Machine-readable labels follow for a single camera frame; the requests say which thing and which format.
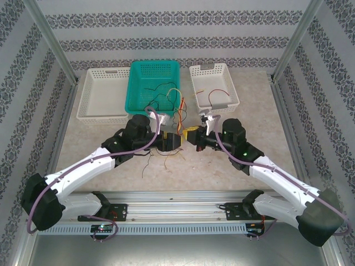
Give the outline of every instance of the beige floor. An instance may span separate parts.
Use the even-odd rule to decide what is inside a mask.
[[[295,175],[290,151],[265,72],[231,73],[240,105],[222,119],[239,118],[250,143],[262,150],[284,170]],[[122,125],[82,124],[76,118],[84,84],[82,77],[75,98],[68,129],[60,152],[57,170],[89,155],[111,137]],[[181,74],[181,90],[187,98],[188,119],[185,126],[199,125],[189,73]],[[78,191],[201,191],[252,190],[268,188],[264,183],[235,170],[223,152],[206,149],[197,153],[188,142],[175,156],[161,156],[153,151],[148,167],[147,157],[134,157],[116,169],[103,173],[81,186]]]

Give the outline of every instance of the orange wire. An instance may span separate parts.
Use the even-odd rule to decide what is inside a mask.
[[[184,99],[184,98],[181,98],[181,104],[180,104],[180,107],[179,107],[179,109],[178,109],[178,111],[177,111],[177,113],[179,114],[179,123],[177,124],[176,133],[177,133],[177,135],[179,135],[179,136],[182,135],[182,134],[179,133],[181,127],[182,127],[183,129],[185,129],[185,127],[184,127],[183,124],[182,124],[182,113],[181,113],[182,107],[184,106],[184,102],[185,102],[185,99]]]

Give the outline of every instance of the cable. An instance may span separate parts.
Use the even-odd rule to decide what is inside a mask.
[[[172,90],[176,90],[176,91],[177,91],[177,92],[176,92],[175,101],[176,101],[176,98],[177,98],[177,96],[178,96],[178,93],[180,94],[180,104],[181,104],[181,103],[182,103],[182,94],[181,94],[181,91],[178,90],[177,88],[171,88],[171,89],[168,91],[168,93],[166,94],[166,97],[168,97],[169,93],[170,93]]]
[[[218,91],[218,90],[219,90],[219,91],[223,91],[225,94],[227,94],[227,95],[229,96],[229,93],[226,92],[226,91],[224,91],[224,90],[215,89],[215,90],[211,91],[211,92],[209,93],[209,102],[210,102],[211,107],[212,107],[212,103],[211,103],[211,100],[210,100],[210,96],[211,96],[211,94],[212,94],[214,91]]]
[[[109,222],[109,223],[111,223],[112,225],[115,226],[115,232],[112,235],[106,237],[105,239],[97,239],[97,238],[95,238],[96,233],[99,232],[99,231],[95,231],[94,235],[93,235],[93,239],[94,239],[95,242],[96,242],[96,240],[100,241],[101,243],[105,242],[105,241],[110,240],[111,238],[113,238],[118,233],[118,225],[116,224],[115,221],[111,221],[111,220],[108,220],[108,219],[105,219],[105,218],[96,217],[96,216],[92,216],[92,215],[82,215],[82,216],[87,217],[87,218],[91,218],[91,219],[96,219],[96,220],[103,221],[103,222]]]
[[[153,156],[153,154],[149,151],[149,158],[148,158],[148,161],[147,161],[146,165],[144,166],[144,168],[143,168],[143,170],[142,170],[142,179],[143,179],[144,170],[148,167],[150,158],[151,158],[152,156]]]
[[[156,130],[155,130],[155,133],[154,133],[154,136],[153,138],[143,147],[141,148],[138,148],[136,150],[133,150],[133,151],[123,151],[123,152],[115,152],[113,154],[103,154],[103,155],[100,155],[100,156],[96,156],[94,158],[90,158],[90,159],[87,159],[81,163],[78,163],[77,165],[73,166],[72,168],[70,168],[68,171],[65,171],[64,173],[62,173],[59,177],[57,177],[56,179],[54,179],[47,187],[44,188],[44,190],[38,195],[38,197],[36,198],[36,200],[34,201],[33,203],[33,206],[31,208],[31,211],[29,213],[29,216],[28,216],[28,220],[27,220],[27,232],[29,234],[33,234],[37,229],[35,228],[34,230],[31,230],[31,223],[32,223],[32,218],[33,218],[33,215],[34,215],[34,212],[38,206],[38,203],[39,201],[42,199],[43,195],[56,183],[60,182],[66,175],[70,174],[71,172],[73,172],[74,170],[80,168],[81,166],[83,165],[86,165],[87,163],[91,163],[97,159],[101,159],[101,158],[105,158],[105,157],[113,157],[113,156],[121,156],[121,155],[128,155],[128,154],[135,154],[136,152],[140,152],[142,150],[145,150],[147,149],[150,145],[153,144],[153,142],[155,141],[156,137],[158,136],[158,131],[160,129],[160,126],[159,126],[159,117],[158,117],[158,114],[156,113],[156,111],[148,106],[144,109],[147,114],[148,114],[148,111],[151,110],[154,115],[155,115],[155,118],[156,118]]]
[[[134,156],[147,156],[149,153],[150,153],[150,151],[147,152],[146,154],[134,154]]]
[[[155,109],[156,111],[159,111],[159,103],[157,101],[155,101],[155,99],[159,96],[159,95],[163,95],[163,96],[166,96],[166,98],[168,99],[169,102],[171,102],[171,104],[173,105],[173,108],[172,108],[172,111],[174,110],[174,106],[175,106],[175,103],[176,103],[176,99],[178,97],[178,92],[180,93],[180,102],[181,102],[181,92],[176,89],[176,84],[174,82],[167,82],[167,83],[161,83],[159,84],[157,87],[155,87],[155,89],[150,89],[150,88],[144,88],[145,90],[152,90],[152,91],[156,91],[158,89],[158,87],[162,86],[162,85],[168,85],[168,84],[174,84],[175,85],[175,88],[171,88],[168,93],[165,95],[165,94],[162,94],[162,93],[159,93],[156,97],[154,97],[154,99],[152,99],[152,101],[150,101],[147,106],[151,106],[153,103],[156,103],[157,104],[157,108]],[[172,89],[175,89],[177,92],[176,92],[176,95],[175,95],[175,100],[174,102],[172,102],[171,100],[169,100],[168,98],[168,95],[169,95],[169,92],[172,90]]]
[[[184,149],[182,149],[182,148],[177,148],[177,152],[174,153],[174,154],[161,154],[161,153],[158,151],[158,149],[155,149],[155,150],[156,150],[156,152],[157,152],[159,155],[161,155],[161,156],[174,156],[174,155],[178,154],[180,151],[183,151]]]
[[[162,86],[162,85],[168,85],[168,84],[174,84],[175,85],[175,87],[177,87],[176,86],[176,84],[174,83],[174,82],[167,82],[167,83],[161,83],[161,84],[159,84],[155,89],[149,89],[149,88],[144,88],[145,90],[152,90],[152,91],[156,91],[157,90],[157,88],[159,88],[160,86]]]
[[[261,230],[263,230],[263,229],[265,229],[265,215],[262,215],[261,218],[262,218],[262,222],[261,222],[262,228],[261,228]]]
[[[313,194],[312,192],[308,191],[306,188],[304,188],[303,186],[301,186],[300,184],[298,184],[297,182],[295,182],[293,179],[289,178],[287,175],[285,175],[283,172],[281,172],[279,169],[271,167],[269,165],[262,165],[261,163],[253,163],[253,162],[245,162],[245,161],[241,161],[239,159],[237,159],[236,157],[234,157],[232,154],[230,154],[226,147],[223,145],[219,135],[218,135],[218,122],[219,119],[221,118],[220,115],[216,115],[213,116],[213,118],[216,119],[216,124],[215,124],[215,134],[216,134],[216,139],[218,144],[220,145],[221,149],[228,155],[228,157],[230,159],[232,159],[233,161],[237,162],[237,163],[241,163],[243,165],[249,165],[249,166],[257,166],[257,167],[262,167],[271,171],[275,171],[276,173],[278,173],[280,176],[282,176],[283,178],[285,178],[288,182],[292,183],[293,185],[295,185],[296,187],[298,187],[300,190],[302,190],[304,193],[310,195],[311,197],[313,197],[315,200],[317,200],[318,202],[320,202],[321,204],[325,205],[326,207],[328,207],[329,209],[331,209],[333,212],[335,212],[337,215],[339,215],[347,224],[348,224],[348,228],[346,231],[344,232],[340,232],[340,233],[334,233],[333,236],[345,236],[346,234],[351,232],[352,229],[352,225],[350,220],[348,219],[348,217],[346,217],[343,213],[341,213],[340,211],[338,211],[337,209],[335,209],[333,206],[331,206],[328,202],[325,202],[324,200],[322,200],[321,198],[317,197],[315,194]]]
[[[155,110],[156,110],[156,111],[160,111],[160,110],[159,110],[159,102],[155,100],[156,98],[158,98],[159,95],[166,96],[166,94],[158,93],[158,94],[156,95],[156,97],[154,97],[154,98],[147,104],[147,106],[146,106],[145,108],[147,108],[148,106],[152,106],[153,103],[156,103],[156,104],[157,104],[157,108],[156,108]],[[175,101],[174,101],[174,102],[172,102],[171,100],[169,100],[168,97],[167,97],[167,99],[168,99],[168,101],[172,104],[173,110],[174,110],[174,105],[175,105],[175,102],[176,102],[176,97],[175,97]]]
[[[177,129],[178,126],[176,128],[174,128],[175,125],[178,125],[181,123],[181,126],[182,128],[184,128],[184,126],[182,125],[182,122],[185,121],[185,119],[187,118],[187,105],[186,105],[186,102],[184,102],[184,105],[185,105],[185,110],[184,109],[179,109],[179,110],[176,110],[174,113],[173,113],[173,124],[171,125],[171,128],[172,129]],[[181,112],[185,112],[185,117],[182,118],[182,113],[179,113],[179,111]],[[179,121],[178,122],[175,122],[175,114],[176,113],[179,113]]]
[[[200,90],[200,91],[198,91],[198,92],[196,92],[195,94],[193,94],[193,96],[194,95],[196,95],[197,96],[197,94],[199,94],[199,93],[203,93],[205,90]]]
[[[251,234],[252,236],[257,237],[257,239],[259,240],[260,238],[263,238],[270,233],[271,229],[276,225],[276,222],[277,222],[277,219],[273,220],[273,222],[271,223],[269,228],[261,236],[258,236],[257,234],[250,233],[250,232],[248,232],[248,234]]]

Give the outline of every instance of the patterned wallpaper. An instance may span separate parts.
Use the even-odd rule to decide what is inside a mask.
[[[22,1],[0,3],[0,265],[25,216],[29,176],[45,174],[71,85]]]
[[[310,0],[38,1],[74,70],[173,59],[272,73]]]
[[[330,188],[355,223],[355,9],[322,3],[278,81],[313,185]],[[355,265],[355,233],[338,237]]]

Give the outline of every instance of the plastic basket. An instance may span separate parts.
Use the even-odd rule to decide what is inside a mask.
[[[87,125],[127,123],[124,110],[130,68],[87,71],[77,119]]]
[[[180,106],[180,65],[176,61],[135,61],[131,65],[125,110],[129,114],[146,114],[148,105],[158,113],[173,115]]]
[[[225,63],[193,65],[190,67],[191,82],[195,90],[197,108],[200,111],[209,109],[213,114],[234,112],[239,105],[231,75]]]

